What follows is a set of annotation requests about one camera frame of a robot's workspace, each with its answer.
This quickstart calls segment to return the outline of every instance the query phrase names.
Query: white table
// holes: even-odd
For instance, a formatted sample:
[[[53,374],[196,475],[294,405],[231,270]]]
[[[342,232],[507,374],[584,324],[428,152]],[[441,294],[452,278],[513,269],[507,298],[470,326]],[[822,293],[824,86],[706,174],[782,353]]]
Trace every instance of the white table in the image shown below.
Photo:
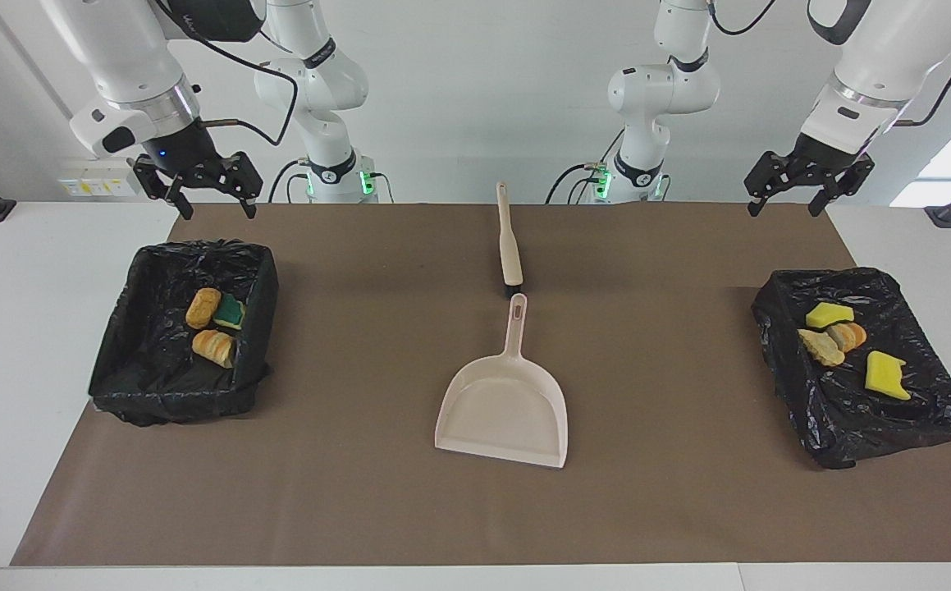
[[[902,283],[951,373],[951,231],[918,210],[833,206],[830,216],[859,265]],[[164,241],[175,217],[156,204],[21,203],[0,224],[0,360],[11,360],[0,364],[0,590],[951,588],[951,564],[5,568],[85,407],[131,257]]]

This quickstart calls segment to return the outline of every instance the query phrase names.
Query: green led light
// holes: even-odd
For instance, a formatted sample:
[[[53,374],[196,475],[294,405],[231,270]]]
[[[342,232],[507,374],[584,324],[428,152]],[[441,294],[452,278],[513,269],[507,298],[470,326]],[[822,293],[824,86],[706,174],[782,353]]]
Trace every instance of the green led light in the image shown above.
[[[362,191],[366,195],[372,195],[377,187],[374,186],[373,180],[369,178],[369,173],[366,171],[359,171],[359,178],[362,179]]]
[[[609,171],[603,172],[603,178],[599,180],[599,194],[606,197],[610,194],[610,181],[614,180],[614,175],[611,175]]]

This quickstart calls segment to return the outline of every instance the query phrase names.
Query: green sponge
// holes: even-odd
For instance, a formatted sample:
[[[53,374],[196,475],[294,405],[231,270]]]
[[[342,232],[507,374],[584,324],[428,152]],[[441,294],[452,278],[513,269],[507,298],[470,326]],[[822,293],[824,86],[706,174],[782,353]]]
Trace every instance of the green sponge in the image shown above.
[[[213,322],[239,330],[242,328],[243,318],[245,318],[245,304],[236,300],[231,293],[224,293],[223,298],[220,299],[220,307],[213,315]]]

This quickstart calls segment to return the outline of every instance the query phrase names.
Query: yellow sponge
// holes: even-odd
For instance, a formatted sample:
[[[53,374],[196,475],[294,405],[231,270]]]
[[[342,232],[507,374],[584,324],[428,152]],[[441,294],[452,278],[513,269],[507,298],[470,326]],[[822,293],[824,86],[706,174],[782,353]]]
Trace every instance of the yellow sponge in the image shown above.
[[[807,314],[807,326],[810,328],[825,328],[837,322],[854,322],[854,309],[821,302]]]
[[[909,400],[911,397],[909,392],[902,387],[902,366],[904,365],[906,362],[893,358],[887,353],[870,351],[866,371],[866,389],[887,394],[900,401]]]

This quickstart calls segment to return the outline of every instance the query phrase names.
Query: dustpan handle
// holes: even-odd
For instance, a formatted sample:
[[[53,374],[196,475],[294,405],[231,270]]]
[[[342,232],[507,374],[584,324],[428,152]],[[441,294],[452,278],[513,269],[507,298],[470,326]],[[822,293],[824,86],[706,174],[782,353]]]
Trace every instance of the dustpan handle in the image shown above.
[[[505,337],[505,355],[510,358],[523,356],[523,328],[527,322],[527,296],[516,293],[508,313],[508,336]]]

